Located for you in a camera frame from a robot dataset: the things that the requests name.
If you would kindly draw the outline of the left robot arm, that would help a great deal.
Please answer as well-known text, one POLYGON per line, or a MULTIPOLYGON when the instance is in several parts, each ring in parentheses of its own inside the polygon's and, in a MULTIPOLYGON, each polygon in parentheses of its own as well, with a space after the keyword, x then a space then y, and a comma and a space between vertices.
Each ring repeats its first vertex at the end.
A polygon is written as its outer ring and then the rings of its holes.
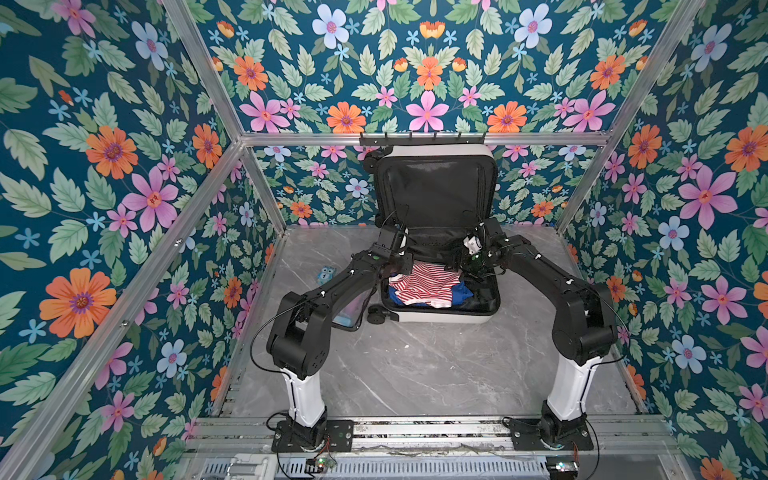
POLYGON ((266 351, 287 388, 289 432, 285 436, 301 447, 317 448, 326 442, 328 413, 320 370, 330 353, 334 320, 353 300, 370 296, 384 276, 410 271, 413 260, 405 252, 405 243, 404 228, 383 226, 377 240, 353 254, 347 267, 331 280, 281 299, 266 351))

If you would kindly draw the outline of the aluminium mounting rail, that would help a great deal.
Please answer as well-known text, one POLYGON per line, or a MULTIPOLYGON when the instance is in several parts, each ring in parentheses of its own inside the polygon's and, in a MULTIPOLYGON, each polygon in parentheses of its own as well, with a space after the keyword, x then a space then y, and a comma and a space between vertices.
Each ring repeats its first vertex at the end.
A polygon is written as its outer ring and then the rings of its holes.
MULTIPOLYGON (((528 416, 395 416, 329 419, 322 440, 334 453, 655 455, 681 449, 659 415, 596 414, 575 432, 554 442, 541 438, 538 419, 528 416)), ((281 416, 220 417, 199 422, 188 453, 315 452, 281 416)))

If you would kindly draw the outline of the black hook rack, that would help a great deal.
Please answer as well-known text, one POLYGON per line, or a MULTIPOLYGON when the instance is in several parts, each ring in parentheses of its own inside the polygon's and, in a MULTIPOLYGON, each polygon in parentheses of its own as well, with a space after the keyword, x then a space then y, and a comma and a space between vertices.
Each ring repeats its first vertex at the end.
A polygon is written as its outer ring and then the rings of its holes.
POLYGON ((376 133, 360 134, 358 143, 365 147, 425 146, 425 145, 465 145, 484 144, 486 135, 451 132, 433 133, 376 133))

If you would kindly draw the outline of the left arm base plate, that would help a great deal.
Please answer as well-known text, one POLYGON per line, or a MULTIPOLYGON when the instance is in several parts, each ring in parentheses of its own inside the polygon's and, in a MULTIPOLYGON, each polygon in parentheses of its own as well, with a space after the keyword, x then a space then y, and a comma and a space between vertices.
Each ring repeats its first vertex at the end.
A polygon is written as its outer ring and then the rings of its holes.
POLYGON ((331 453, 350 452, 355 423, 352 420, 321 420, 314 427, 305 427, 292 420, 277 424, 271 445, 273 453, 331 453))

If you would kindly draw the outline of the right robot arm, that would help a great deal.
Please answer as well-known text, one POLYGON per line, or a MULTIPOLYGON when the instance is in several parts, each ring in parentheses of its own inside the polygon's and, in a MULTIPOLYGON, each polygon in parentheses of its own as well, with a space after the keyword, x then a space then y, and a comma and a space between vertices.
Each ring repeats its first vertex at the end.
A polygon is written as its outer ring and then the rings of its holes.
POLYGON ((463 240, 460 269, 476 277, 500 268, 534 286, 555 308, 551 338, 559 354, 550 394, 536 431, 551 450, 583 441, 591 447, 585 400, 595 370, 618 339, 609 290, 576 278, 521 235, 509 236, 487 219, 463 240))

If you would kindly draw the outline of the red white striped garment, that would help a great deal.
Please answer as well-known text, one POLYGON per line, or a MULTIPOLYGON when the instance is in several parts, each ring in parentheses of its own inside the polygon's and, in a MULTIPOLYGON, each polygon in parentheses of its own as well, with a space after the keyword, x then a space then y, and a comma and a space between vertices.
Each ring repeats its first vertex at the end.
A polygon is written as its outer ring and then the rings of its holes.
POLYGON ((400 273, 388 279, 395 297, 403 305, 449 308, 453 305, 453 287, 461 283, 461 274, 444 266, 415 261, 410 274, 400 273))

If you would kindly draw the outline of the clear toiletry pouch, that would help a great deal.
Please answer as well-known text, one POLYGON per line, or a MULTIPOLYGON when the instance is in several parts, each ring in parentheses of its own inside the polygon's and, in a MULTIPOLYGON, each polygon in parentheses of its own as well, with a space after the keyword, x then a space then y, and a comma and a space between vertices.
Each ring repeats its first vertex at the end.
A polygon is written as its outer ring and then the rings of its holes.
POLYGON ((355 297, 334 317, 332 327, 347 332, 357 331, 362 326, 362 322, 375 292, 376 288, 373 287, 355 297))

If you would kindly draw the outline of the small teal owl toy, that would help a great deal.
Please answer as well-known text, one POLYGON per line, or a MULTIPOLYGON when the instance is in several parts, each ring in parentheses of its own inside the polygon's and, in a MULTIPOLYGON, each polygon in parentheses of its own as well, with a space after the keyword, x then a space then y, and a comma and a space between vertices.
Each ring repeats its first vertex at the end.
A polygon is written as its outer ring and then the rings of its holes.
POLYGON ((335 275, 336 269, 334 267, 325 266, 322 267, 317 276, 317 282, 319 285, 324 285, 329 282, 335 275))

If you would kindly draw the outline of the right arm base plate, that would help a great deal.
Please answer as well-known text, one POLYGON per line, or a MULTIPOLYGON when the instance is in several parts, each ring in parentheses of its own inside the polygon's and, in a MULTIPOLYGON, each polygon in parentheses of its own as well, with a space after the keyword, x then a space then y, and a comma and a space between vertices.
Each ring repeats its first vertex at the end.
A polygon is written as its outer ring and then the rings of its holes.
POLYGON ((568 421, 544 415, 541 418, 504 417, 502 424, 509 429, 514 448, 519 451, 593 451, 596 447, 587 420, 586 415, 568 421))

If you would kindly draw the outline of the blue cloth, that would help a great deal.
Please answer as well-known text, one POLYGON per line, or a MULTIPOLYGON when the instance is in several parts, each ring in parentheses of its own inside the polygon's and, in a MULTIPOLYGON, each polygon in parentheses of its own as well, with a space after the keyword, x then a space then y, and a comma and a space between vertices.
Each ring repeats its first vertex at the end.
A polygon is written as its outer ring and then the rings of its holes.
POLYGON ((431 307, 431 308, 450 308, 460 306, 467 300, 474 296, 473 292, 465 285, 464 282, 460 282, 451 287, 451 299, 445 300, 444 298, 427 298, 426 300, 407 300, 406 294, 392 286, 388 287, 388 298, 399 306, 418 306, 418 307, 431 307))

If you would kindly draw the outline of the white hard-shell suitcase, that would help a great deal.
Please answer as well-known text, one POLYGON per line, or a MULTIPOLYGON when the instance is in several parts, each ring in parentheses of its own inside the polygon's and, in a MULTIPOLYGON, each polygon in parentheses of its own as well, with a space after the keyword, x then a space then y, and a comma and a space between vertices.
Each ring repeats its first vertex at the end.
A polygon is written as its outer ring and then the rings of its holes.
POLYGON ((383 278, 381 300, 369 306, 368 321, 488 321, 501 306, 496 274, 469 276, 459 263, 463 238, 491 213, 498 168, 490 150, 484 145, 394 146, 366 153, 363 165, 377 196, 376 225, 404 228, 414 262, 459 272, 474 294, 450 308, 399 306, 388 298, 390 277, 383 278))

